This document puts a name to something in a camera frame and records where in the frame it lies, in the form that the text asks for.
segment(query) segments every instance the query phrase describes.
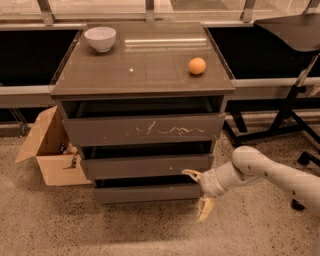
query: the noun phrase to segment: drawer cabinet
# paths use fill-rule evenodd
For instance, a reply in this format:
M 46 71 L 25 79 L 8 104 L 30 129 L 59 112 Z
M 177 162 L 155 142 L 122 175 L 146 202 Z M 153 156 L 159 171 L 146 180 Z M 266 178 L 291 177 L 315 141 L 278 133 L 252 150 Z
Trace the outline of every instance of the drawer cabinet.
M 197 198 L 184 169 L 211 168 L 221 96 L 61 101 L 63 125 L 101 203 Z
M 51 93 L 96 199 L 198 198 L 181 171 L 211 168 L 234 92 L 212 38 L 198 22 L 108 26 L 117 31 L 112 49 L 97 54 L 82 34 Z M 195 56 L 207 66 L 198 76 L 188 71 Z

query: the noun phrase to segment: drawer front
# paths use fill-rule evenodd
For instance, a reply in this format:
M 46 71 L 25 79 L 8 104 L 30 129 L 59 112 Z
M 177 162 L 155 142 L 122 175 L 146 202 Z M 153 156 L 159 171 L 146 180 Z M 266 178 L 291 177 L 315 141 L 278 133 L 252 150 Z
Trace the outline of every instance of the drawer front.
M 89 180 L 181 175 L 184 169 L 206 171 L 213 155 L 82 160 Z
M 225 114 L 65 119 L 73 145 L 129 145 L 213 140 Z
M 198 184 L 172 186 L 143 186 L 122 188 L 99 188 L 94 190 L 99 203 L 128 203 L 160 200 L 193 199 L 200 197 Z

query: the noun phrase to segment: speckled floor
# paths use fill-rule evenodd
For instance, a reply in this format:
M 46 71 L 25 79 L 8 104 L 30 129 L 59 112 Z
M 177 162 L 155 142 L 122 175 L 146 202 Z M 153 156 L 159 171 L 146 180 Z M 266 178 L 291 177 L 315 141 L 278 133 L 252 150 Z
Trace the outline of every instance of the speckled floor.
M 317 128 L 319 117 L 308 120 Z M 253 129 L 270 121 L 245 118 Z M 319 217 L 291 209 L 290 196 L 267 181 L 229 191 L 203 224 L 196 222 L 194 200 L 103 206 L 94 201 L 90 185 L 47 187 L 34 159 L 14 164 L 24 138 L 0 130 L 0 255 L 312 255 Z M 296 161 L 302 149 L 317 149 L 303 133 L 253 146 L 276 161 L 320 174 L 315 165 Z M 213 165 L 225 163 L 231 153 L 222 133 Z

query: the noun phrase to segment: box flap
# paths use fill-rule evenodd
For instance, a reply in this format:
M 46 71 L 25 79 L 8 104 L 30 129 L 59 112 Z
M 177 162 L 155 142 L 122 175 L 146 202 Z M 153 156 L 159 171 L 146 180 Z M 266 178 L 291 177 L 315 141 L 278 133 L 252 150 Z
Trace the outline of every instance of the box flap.
M 80 156 L 77 157 L 76 168 L 68 168 L 72 164 L 73 154 L 37 156 L 36 159 L 47 186 L 91 184 L 81 168 Z
M 61 143 L 68 143 L 57 107 L 41 112 L 20 148 L 16 163 L 36 155 L 57 154 Z

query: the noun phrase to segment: drawer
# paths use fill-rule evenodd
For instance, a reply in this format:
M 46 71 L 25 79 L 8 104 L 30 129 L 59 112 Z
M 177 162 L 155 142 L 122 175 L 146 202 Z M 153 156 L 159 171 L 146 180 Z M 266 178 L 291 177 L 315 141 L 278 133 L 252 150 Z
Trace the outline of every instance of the drawer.
M 73 145 L 128 145 L 213 140 L 225 114 L 65 119 Z
M 184 169 L 206 171 L 213 163 L 212 154 L 174 157 L 138 157 L 82 160 L 89 180 L 130 177 L 181 175 Z
M 82 159 L 112 159 L 133 157 L 178 157 L 212 153 L 215 140 L 134 145 L 78 147 Z
M 220 111 L 223 96 L 184 96 L 62 101 L 64 118 L 200 114 Z
M 179 182 L 180 176 L 173 178 L 173 182 Z M 180 181 L 185 181 L 188 176 L 181 176 Z M 141 186 L 144 182 L 140 182 L 140 186 L 102 186 L 94 190 L 94 196 L 99 203 L 127 203 L 127 202 L 146 202 L 159 200 L 176 200 L 176 199 L 192 199 L 199 198 L 201 191 L 200 186 L 192 181 L 187 183 L 160 184 L 157 178 L 150 181 L 150 185 Z

